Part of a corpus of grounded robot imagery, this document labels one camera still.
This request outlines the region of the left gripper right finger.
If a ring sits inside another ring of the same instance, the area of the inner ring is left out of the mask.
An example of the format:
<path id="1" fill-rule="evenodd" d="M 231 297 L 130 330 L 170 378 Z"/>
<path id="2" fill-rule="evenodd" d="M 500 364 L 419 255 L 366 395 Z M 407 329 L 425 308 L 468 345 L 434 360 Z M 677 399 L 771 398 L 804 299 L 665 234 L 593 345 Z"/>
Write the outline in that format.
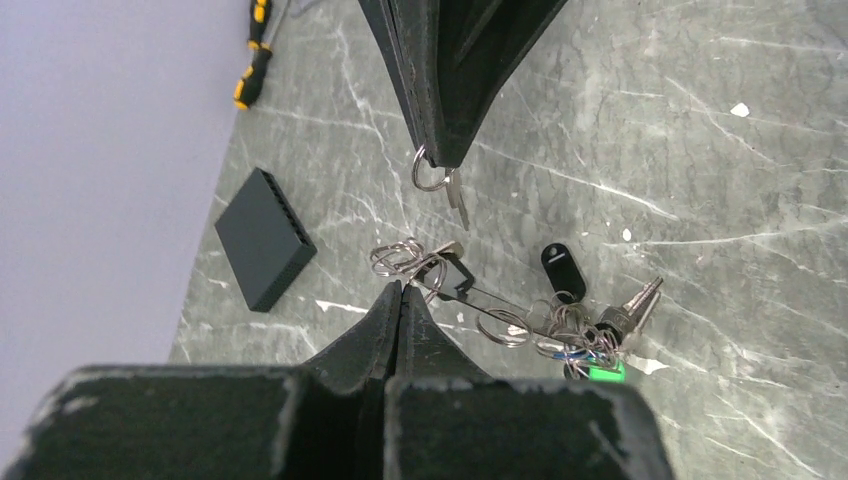
<path id="1" fill-rule="evenodd" d="M 655 416 L 628 385 L 487 376 L 389 284 L 397 353 L 384 387 L 388 479 L 669 479 Z"/>

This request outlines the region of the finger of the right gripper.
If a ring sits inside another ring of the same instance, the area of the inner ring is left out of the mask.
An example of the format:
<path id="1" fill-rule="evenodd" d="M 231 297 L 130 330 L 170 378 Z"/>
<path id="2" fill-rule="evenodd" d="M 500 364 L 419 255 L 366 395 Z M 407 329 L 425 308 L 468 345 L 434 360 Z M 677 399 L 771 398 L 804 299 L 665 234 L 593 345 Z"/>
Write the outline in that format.
<path id="1" fill-rule="evenodd" d="M 431 96 L 425 54 L 431 46 L 429 1 L 370 1 L 359 6 L 377 42 L 412 143 L 431 157 Z"/>
<path id="2" fill-rule="evenodd" d="M 387 24 L 414 146 L 462 165 L 495 97 L 564 4 L 553 0 L 390 1 Z"/>

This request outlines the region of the single silver key with ring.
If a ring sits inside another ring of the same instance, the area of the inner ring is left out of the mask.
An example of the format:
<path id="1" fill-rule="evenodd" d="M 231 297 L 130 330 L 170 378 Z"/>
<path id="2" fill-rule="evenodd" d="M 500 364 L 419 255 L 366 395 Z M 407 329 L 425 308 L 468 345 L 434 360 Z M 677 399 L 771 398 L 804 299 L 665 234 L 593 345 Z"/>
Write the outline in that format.
<path id="1" fill-rule="evenodd" d="M 456 210 L 461 221 L 461 225 L 465 231 L 470 230 L 470 222 L 468 211 L 462 194 L 462 180 L 460 172 L 456 168 L 443 169 L 443 177 L 432 184 L 425 184 L 420 179 L 421 166 L 427 160 L 425 146 L 421 145 L 413 157 L 413 165 L 411 179 L 413 185 L 424 192 L 435 192 L 444 190 L 447 195 L 447 200 L 451 209 Z"/>

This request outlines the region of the key bunch with rings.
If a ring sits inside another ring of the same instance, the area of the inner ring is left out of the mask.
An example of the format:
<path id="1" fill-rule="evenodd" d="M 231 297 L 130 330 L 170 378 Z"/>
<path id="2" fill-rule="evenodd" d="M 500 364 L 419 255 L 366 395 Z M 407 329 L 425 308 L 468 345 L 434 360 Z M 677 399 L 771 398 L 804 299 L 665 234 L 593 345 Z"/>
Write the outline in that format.
<path id="1" fill-rule="evenodd" d="M 531 346 L 558 361 L 567 379 L 588 379 L 592 363 L 613 366 L 637 347 L 662 297 L 662 277 L 644 284 L 629 300 L 606 307 L 593 318 L 582 301 L 560 302 L 555 293 L 520 306 L 488 292 L 463 262 L 463 246 L 450 241 L 429 249 L 413 237 L 374 248 L 372 271 L 398 277 L 422 290 L 426 301 L 456 302 L 475 311 L 476 330 L 507 348 Z"/>

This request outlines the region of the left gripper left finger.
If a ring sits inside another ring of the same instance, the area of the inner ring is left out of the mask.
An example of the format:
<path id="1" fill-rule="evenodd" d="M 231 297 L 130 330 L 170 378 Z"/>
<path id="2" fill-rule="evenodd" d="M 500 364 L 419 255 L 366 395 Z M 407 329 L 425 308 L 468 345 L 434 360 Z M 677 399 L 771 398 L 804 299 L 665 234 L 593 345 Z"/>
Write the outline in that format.
<path id="1" fill-rule="evenodd" d="M 89 365 L 37 407 L 5 479 L 378 479 L 398 282 L 298 365 Z"/>

